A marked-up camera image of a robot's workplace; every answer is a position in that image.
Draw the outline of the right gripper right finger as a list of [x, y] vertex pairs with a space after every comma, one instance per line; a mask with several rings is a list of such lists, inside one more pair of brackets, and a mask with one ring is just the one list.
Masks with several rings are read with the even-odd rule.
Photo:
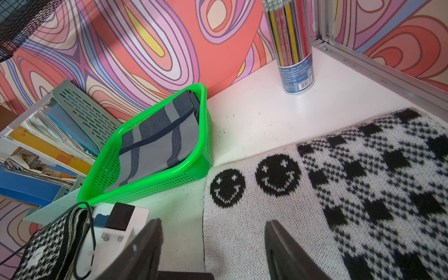
[[279, 221], [266, 222], [264, 242], [272, 280], [328, 280], [330, 278]]

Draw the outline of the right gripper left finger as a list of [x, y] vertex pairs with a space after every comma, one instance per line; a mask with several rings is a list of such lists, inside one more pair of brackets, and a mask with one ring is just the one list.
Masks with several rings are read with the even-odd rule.
[[157, 279], [162, 244], [162, 221], [152, 219], [97, 279]]

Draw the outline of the smiley face checked scarf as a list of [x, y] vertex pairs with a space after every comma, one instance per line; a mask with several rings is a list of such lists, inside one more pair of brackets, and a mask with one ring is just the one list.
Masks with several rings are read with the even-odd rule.
[[406, 108], [315, 140], [212, 168], [205, 270], [267, 280], [277, 220], [334, 280], [448, 277], [448, 129]]

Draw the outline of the green plastic basket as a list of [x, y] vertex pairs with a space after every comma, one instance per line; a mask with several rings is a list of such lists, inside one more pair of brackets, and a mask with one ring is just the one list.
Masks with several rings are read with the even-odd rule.
[[131, 131], [165, 105], [168, 105], [169, 102], [181, 94], [177, 92], [126, 121], [112, 134], [79, 189], [77, 198], [79, 203], [86, 202], [90, 206], [100, 203], [129, 204], [201, 180], [208, 174], [213, 165], [213, 153], [212, 118], [207, 107], [207, 88], [201, 83], [192, 84], [186, 88], [197, 95], [200, 103], [198, 144], [189, 157], [171, 169], [160, 171], [115, 190], [106, 191], [119, 177], [119, 151], [122, 147], [123, 134]]

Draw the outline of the grey navy plaid scarf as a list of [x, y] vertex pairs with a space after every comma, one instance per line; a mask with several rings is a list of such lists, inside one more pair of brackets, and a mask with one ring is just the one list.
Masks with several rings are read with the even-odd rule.
[[189, 90], [122, 135], [120, 174], [105, 192], [173, 168], [196, 148], [200, 101]]

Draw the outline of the black white houndstooth scarf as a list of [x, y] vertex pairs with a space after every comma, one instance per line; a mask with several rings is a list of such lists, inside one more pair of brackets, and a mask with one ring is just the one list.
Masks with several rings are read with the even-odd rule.
[[70, 280], [89, 213], [78, 206], [35, 234], [25, 247], [14, 280]]

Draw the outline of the blue folder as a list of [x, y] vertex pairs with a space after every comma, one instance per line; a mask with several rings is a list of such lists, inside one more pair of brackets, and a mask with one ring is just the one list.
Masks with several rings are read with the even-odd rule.
[[51, 204], [58, 195], [66, 195], [70, 190], [70, 187], [1, 170], [1, 195], [22, 203], [44, 207]]

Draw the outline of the mint green file organizer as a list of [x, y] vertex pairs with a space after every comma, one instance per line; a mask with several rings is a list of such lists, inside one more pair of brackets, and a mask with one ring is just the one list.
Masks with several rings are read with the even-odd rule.
[[[23, 114], [30, 113], [40, 106], [55, 102], [60, 105], [70, 118], [77, 123], [80, 129], [87, 135], [87, 137], [96, 144], [100, 151], [106, 144], [106, 141], [112, 136], [116, 129], [119, 128], [120, 122], [112, 117], [105, 109], [101, 108], [94, 100], [92, 100], [86, 93], [78, 89], [70, 81], [65, 80], [57, 87], [55, 87], [49, 94], [45, 95], [35, 105], [27, 109]], [[27, 222], [34, 222], [36, 224], [46, 225], [56, 219], [56, 217], [74, 205], [77, 201], [79, 189], [86, 176], [78, 176], [73, 185], [65, 184], [60, 181], [46, 180], [43, 177], [31, 176], [28, 173], [23, 173], [19, 169], [8, 169], [8, 161], [11, 155], [8, 156], [1, 166], [1, 170], [11, 172], [16, 175], [26, 176], [33, 179], [41, 180], [60, 186], [70, 187], [71, 190], [66, 195], [58, 195], [58, 197], [49, 205], [37, 206], [31, 205], [31, 209], [24, 216]]]

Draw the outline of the magazines in organizer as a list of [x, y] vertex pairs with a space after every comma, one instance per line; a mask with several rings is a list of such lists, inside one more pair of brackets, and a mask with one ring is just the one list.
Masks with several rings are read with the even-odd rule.
[[8, 169], [68, 185], [86, 176], [99, 154], [96, 144], [53, 101], [25, 115], [1, 107], [1, 138], [17, 145]]

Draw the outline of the clear pencil tube blue lid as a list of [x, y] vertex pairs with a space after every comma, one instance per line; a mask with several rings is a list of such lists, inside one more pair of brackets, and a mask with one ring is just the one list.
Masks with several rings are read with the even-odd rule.
[[306, 1], [263, 1], [282, 86], [297, 95], [314, 83], [311, 38]]

